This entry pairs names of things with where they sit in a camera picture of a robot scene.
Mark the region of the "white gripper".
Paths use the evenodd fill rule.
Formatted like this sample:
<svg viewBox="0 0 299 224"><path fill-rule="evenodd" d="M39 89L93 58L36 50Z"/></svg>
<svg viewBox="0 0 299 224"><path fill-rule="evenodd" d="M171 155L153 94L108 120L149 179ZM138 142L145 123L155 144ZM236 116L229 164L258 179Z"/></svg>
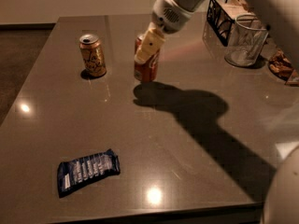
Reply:
<svg viewBox="0 0 299 224"><path fill-rule="evenodd" d="M135 61L144 64L164 44L164 34L173 34L182 29L193 12L181 7L175 0L156 0L151 23L135 52Z"/></svg>

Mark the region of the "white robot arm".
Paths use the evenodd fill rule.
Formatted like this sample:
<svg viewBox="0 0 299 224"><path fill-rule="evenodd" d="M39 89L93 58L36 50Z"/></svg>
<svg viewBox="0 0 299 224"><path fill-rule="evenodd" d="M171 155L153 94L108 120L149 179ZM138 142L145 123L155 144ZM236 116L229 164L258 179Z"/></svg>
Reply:
<svg viewBox="0 0 299 224"><path fill-rule="evenodd" d="M166 34L181 30L205 0L156 0L151 22L135 60L145 63L164 43ZM299 69L299 0L245 0L268 27L269 34Z"/></svg>

